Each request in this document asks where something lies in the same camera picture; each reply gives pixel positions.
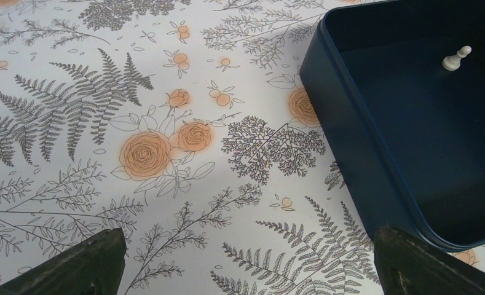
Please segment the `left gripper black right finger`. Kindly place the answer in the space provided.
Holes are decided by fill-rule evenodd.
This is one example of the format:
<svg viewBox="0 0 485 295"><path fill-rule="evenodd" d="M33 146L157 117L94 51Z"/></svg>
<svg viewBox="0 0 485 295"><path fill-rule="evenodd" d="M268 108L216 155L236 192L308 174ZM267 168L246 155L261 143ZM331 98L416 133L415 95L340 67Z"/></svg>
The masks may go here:
<svg viewBox="0 0 485 295"><path fill-rule="evenodd" d="M485 273L396 227L377 229L374 264L384 294L485 294Z"/></svg>

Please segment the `dark blue piece tray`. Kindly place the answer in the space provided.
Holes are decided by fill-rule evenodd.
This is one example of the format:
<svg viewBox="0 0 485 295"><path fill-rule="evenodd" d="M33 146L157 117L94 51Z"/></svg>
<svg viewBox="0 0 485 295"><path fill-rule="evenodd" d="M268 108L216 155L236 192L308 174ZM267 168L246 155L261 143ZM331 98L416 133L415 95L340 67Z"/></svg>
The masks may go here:
<svg viewBox="0 0 485 295"><path fill-rule="evenodd" d="M447 252L485 244L485 1L331 9L300 77L370 238L394 226Z"/></svg>

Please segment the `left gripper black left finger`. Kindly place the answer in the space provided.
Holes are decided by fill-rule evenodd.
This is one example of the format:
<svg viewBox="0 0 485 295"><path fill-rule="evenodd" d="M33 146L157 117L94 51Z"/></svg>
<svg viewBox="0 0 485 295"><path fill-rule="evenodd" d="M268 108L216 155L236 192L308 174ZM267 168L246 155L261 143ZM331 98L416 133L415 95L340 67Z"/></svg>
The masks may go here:
<svg viewBox="0 0 485 295"><path fill-rule="evenodd" d="M105 229L0 286L0 294L117 294L127 250L120 228Z"/></svg>

